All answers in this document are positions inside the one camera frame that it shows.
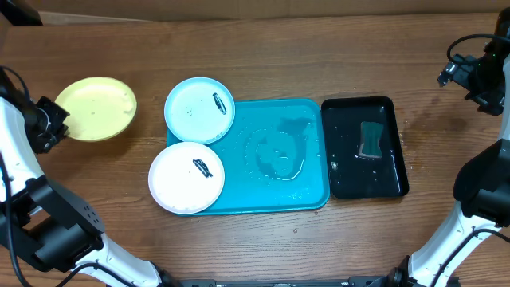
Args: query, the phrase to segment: blue tray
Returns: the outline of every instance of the blue tray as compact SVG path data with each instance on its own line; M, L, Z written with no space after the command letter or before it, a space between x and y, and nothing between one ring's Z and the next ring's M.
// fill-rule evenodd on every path
M306 99L236 102L228 133L208 146L225 168L218 200L193 215L314 210L329 199L319 106ZM168 146L180 142L168 131Z

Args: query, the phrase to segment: sponge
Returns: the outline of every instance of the sponge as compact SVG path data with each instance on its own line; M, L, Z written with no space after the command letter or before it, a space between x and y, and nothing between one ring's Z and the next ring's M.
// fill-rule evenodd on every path
M380 159L383 157L379 141L383 135L384 126L380 123L361 123L361 144L359 156L365 159Z

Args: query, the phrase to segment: yellow plate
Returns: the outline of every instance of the yellow plate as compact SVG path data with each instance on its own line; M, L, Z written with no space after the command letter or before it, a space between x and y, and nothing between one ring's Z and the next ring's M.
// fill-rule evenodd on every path
M71 84L55 102L71 115L64 124L75 140L106 140L118 135L133 120L136 98L123 82L89 77Z

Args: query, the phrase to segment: wooden tabletop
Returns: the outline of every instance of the wooden tabletop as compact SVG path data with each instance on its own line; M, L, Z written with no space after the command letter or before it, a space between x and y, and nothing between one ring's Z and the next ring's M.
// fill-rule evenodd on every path
M99 143L64 140L39 157L44 171L89 201L107 234L179 279L334 279L387 274L418 250L453 205L464 163L492 144L500 117L477 112L456 85L439 88L448 45L492 33L496 14L447 14L264 21L128 23L10 28L0 62L34 98L55 98L85 77L114 77L135 92L130 128ZM483 41L459 53L480 55ZM147 187L165 148L163 104L180 81L218 79L235 100L304 97L318 104L389 96L410 181L403 200L330 199L315 211L180 218ZM58 272L22 269L36 286ZM483 243L458 269L463 286L510 285L510 245ZM0 282L18 286L5 249ZM71 286L101 286L79 276Z

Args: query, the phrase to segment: black tray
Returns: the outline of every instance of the black tray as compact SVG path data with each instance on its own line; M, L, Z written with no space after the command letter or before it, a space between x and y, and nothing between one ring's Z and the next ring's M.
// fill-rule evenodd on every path
M338 199L404 196L409 192L393 102L387 96L331 99L322 103L329 184ZM384 126L380 159L359 157L361 123Z

